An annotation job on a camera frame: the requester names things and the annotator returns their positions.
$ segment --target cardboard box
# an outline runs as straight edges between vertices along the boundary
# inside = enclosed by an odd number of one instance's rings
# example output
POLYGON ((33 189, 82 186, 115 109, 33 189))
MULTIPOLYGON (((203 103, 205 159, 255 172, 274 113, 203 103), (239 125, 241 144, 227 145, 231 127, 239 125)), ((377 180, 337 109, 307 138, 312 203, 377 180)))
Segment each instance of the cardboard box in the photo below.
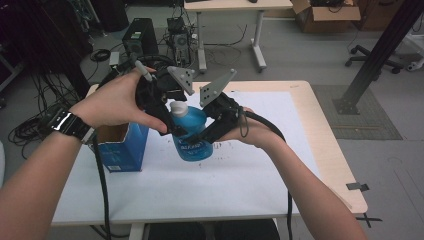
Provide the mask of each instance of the cardboard box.
POLYGON ((384 31, 404 0, 357 0, 360 21, 353 24, 361 31, 384 31))
POLYGON ((103 165, 110 172, 141 171, 149 128, 136 123, 97 129, 103 165))
POLYGON ((292 3, 296 22, 306 33, 344 32, 352 20, 361 17, 353 0, 346 0, 340 7, 312 7, 309 0, 292 0, 292 3))

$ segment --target black watch strap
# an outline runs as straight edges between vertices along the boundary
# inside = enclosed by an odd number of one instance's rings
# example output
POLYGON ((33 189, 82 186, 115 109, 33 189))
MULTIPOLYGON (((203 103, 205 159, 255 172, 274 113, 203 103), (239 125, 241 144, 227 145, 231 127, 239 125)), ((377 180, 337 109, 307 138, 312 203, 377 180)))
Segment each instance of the black watch strap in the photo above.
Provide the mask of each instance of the black watch strap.
POLYGON ((65 108, 57 109, 53 118, 51 118, 49 126, 52 130, 77 137, 83 144, 91 143, 94 136, 94 128, 65 108))

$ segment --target white table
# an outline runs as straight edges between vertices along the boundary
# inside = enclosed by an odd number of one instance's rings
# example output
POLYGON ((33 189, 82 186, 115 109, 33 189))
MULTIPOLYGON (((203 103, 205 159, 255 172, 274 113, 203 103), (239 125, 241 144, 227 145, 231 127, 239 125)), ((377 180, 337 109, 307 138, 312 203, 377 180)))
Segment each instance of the white table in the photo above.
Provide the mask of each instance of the white table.
MULTIPOLYGON (((195 83, 194 87, 204 85, 195 83)), ((281 109, 284 104, 275 102, 259 104, 255 111, 261 115, 274 110, 262 116, 282 130, 288 144, 307 161, 305 164, 353 213, 366 212, 360 190, 346 187, 355 179, 307 82, 230 82, 226 91, 233 90, 240 91, 231 93, 236 101, 249 91, 272 91, 268 94, 276 96, 272 99, 288 95, 292 108, 281 109)), ((250 106, 251 101, 266 102, 262 95, 244 99, 238 102, 250 106)), ((131 239, 141 239, 144 223, 278 218, 287 214, 284 183, 261 150, 238 142, 215 143, 211 158, 189 163, 179 159, 170 136, 159 137, 151 131, 149 139, 142 172, 106 173, 111 222, 133 224, 131 239)), ((297 208, 293 213, 298 215, 297 208)), ((102 224, 103 219, 94 155, 85 147, 66 183, 52 224, 102 224)))
POLYGON ((202 12, 231 12, 232 17, 236 20, 241 12, 257 11, 255 37, 252 39, 252 47, 255 52, 256 59, 259 65, 259 71, 266 68, 265 59, 259 46, 259 38, 261 35, 262 21, 265 10, 287 9, 291 8, 290 0, 258 0, 257 3, 251 3, 248 0, 210 0, 201 2, 185 3, 184 8, 188 12, 197 13, 197 34, 198 34, 198 49, 197 55, 199 59, 199 71, 204 73, 207 70, 205 48, 203 44, 202 33, 202 12))

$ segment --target metal pole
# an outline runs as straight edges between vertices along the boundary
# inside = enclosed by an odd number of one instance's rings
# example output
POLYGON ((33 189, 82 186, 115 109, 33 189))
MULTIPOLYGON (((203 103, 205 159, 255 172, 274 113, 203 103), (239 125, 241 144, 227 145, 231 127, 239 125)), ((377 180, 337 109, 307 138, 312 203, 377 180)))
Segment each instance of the metal pole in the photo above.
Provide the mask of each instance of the metal pole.
POLYGON ((423 0, 403 2, 343 97, 333 100, 339 114, 359 114, 356 108, 359 99, 423 11, 423 0))

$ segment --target floor mat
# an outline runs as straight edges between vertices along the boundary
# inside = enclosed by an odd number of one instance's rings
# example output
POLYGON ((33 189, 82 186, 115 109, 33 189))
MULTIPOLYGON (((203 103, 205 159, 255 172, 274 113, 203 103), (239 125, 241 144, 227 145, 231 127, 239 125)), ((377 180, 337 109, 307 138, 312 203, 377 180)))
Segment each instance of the floor mat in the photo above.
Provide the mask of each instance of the floor mat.
POLYGON ((356 107, 359 115, 338 114, 333 99, 340 99, 348 86, 312 85, 319 104, 338 139, 402 140, 401 135, 375 99, 370 89, 361 96, 356 107))

